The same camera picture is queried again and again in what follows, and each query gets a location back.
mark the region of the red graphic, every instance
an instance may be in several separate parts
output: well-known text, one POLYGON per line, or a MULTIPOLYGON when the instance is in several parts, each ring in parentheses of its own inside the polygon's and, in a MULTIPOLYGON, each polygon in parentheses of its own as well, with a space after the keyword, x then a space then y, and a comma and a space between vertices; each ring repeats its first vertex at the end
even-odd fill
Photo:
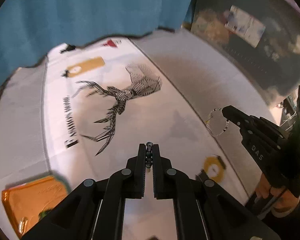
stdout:
POLYGON ((106 43, 102 44, 103 46, 110 46, 113 48, 117 48, 117 44, 115 44, 112 40, 108 40, 106 43))

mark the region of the white surface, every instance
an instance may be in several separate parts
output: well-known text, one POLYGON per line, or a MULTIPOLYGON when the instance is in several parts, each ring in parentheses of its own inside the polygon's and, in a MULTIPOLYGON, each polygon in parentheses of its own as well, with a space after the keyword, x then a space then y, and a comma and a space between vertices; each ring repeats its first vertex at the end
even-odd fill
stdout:
MULTIPOLYGON (((198 37, 181 29, 157 31, 135 43, 160 68, 202 120, 215 108, 232 105, 248 115, 274 121, 266 103, 248 79, 224 56, 198 37)), ((211 125, 218 134, 225 119, 216 116, 211 125)), ((261 171, 242 146, 239 128, 230 123, 217 141, 252 194, 261 171)))
MULTIPOLYGON (((202 169, 206 157, 214 154, 221 156, 227 169, 220 185, 244 203, 248 196, 242 184, 195 112, 148 58, 129 40, 121 40, 123 52, 120 46, 117 49, 100 48, 101 41, 85 50, 69 52, 66 57, 62 55, 62 60, 54 57, 54 52, 60 51, 65 44, 48 54, 44 116, 52 170, 67 178, 70 186, 75 188, 86 178, 105 179, 125 168, 127 159, 137 155, 138 144, 152 141, 159 144, 161 155, 169 158, 174 168, 192 179, 202 169), (68 66, 93 57, 102 57, 105 66, 75 78, 61 77, 68 66), (66 149, 64 141, 69 139, 69 135, 62 99, 75 94, 81 85, 75 81, 88 80, 97 82, 103 88, 115 86, 123 89, 131 84, 125 70, 131 62, 146 64, 155 75, 160 76, 161 90, 127 101, 125 111, 117 115, 114 138, 99 155, 95 156, 105 141, 96 143, 81 136, 78 136, 79 143, 66 149)), ((78 134, 96 136, 100 129, 108 125, 94 121, 104 118, 115 100, 98 94, 86 97, 92 91, 86 88, 71 98, 78 134)), ((172 201, 154 199, 152 178, 147 174, 145 197, 142 200, 127 200, 123 238, 147 239, 155 233, 160 240, 176 239, 175 231, 167 231, 167 228, 175 228, 172 201)))
POLYGON ((2 190, 49 171, 41 119, 44 63, 18 70, 0 98, 0 227, 10 240, 18 238, 3 208, 2 190))
POLYGON ((270 113, 274 118, 274 123, 278 126, 280 126, 282 110, 283 108, 278 108, 278 107, 273 107, 272 109, 270 109, 270 113))

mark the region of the person's hand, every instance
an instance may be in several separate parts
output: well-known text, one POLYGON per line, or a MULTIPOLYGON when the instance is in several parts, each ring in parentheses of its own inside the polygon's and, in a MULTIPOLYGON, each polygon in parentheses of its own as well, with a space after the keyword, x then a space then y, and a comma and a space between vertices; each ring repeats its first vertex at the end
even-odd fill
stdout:
MULTIPOLYGON (((282 188, 274 188, 271 187, 266 176, 264 174, 261 175, 260 181, 256 187, 256 194, 258 198, 267 198, 269 193, 273 196, 277 197, 284 190, 282 188)), ((299 203, 300 198, 296 198, 290 190, 287 190, 283 195, 274 203, 273 207, 277 212, 285 212, 292 208, 295 208, 299 203)))

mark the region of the small screw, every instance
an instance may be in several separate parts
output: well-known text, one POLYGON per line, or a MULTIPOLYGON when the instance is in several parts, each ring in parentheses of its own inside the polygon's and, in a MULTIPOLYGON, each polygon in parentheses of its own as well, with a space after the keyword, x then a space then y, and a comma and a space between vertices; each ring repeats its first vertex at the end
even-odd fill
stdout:
POLYGON ((211 180, 211 179, 207 179, 204 184, 207 186, 207 187, 213 187, 214 186, 214 181, 211 180))
POLYGON ((166 173, 173 176, 177 174, 177 171, 175 169, 167 169, 166 173))
POLYGON ((84 182, 83 182, 83 185, 85 185, 86 187, 90 187, 93 185, 93 180, 92 179, 86 179, 84 182))
POLYGON ((121 173, 122 173, 123 175, 129 175, 129 174, 131 173, 131 170, 130 170, 130 169, 123 169, 123 170, 121 171, 121 173))

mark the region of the yellow label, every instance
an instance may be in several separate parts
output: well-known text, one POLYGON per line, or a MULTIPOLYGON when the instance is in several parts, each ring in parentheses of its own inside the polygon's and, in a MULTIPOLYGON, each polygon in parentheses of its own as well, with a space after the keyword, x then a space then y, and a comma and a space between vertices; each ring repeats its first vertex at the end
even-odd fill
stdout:
POLYGON ((203 164, 203 170, 210 179, 216 183, 221 182, 224 175, 224 169, 216 157, 207 157, 203 164))
POLYGON ((86 61, 77 63, 73 66, 67 67, 68 77, 75 77, 92 69, 102 67, 105 65, 103 58, 96 57, 92 59, 88 59, 86 61))

